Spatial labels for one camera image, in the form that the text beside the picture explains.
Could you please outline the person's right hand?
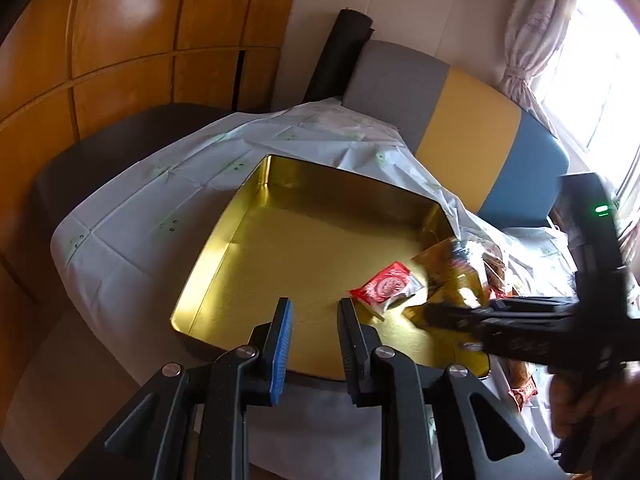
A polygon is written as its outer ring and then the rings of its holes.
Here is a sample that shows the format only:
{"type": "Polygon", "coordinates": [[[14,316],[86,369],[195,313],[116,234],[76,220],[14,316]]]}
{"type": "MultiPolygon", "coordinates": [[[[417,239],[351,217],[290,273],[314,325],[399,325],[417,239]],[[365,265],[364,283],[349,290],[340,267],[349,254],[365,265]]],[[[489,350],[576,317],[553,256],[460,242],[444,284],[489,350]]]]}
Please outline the person's right hand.
{"type": "Polygon", "coordinates": [[[639,477],[639,367],[592,389],[577,375],[550,367],[551,429],[561,440],[560,467],[590,479],[639,477]]]}

